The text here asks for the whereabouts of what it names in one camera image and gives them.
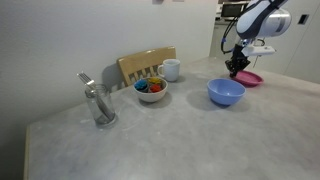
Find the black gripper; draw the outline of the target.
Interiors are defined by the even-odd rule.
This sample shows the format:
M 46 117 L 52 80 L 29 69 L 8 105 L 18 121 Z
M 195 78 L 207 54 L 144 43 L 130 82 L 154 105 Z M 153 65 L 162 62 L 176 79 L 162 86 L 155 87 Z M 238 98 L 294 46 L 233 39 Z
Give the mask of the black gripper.
M 242 46 L 235 45 L 231 59 L 225 61 L 226 67 L 229 70 L 229 76 L 231 78 L 244 71 L 245 68 L 250 64 L 248 57 L 242 54 L 242 49 Z

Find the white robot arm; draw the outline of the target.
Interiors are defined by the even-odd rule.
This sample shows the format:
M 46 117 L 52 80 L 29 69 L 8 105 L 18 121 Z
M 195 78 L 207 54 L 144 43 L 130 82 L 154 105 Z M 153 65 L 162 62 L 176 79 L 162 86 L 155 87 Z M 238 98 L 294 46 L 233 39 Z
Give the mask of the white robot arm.
M 241 13 L 236 24 L 237 40 L 231 50 L 232 57 L 225 64 L 230 76 L 235 77 L 249 64 L 249 56 L 271 55 L 272 46 L 257 46 L 259 38 L 282 35 L 290 26 L 291 14 L 282 8 L 288 0 L 252 0 Z

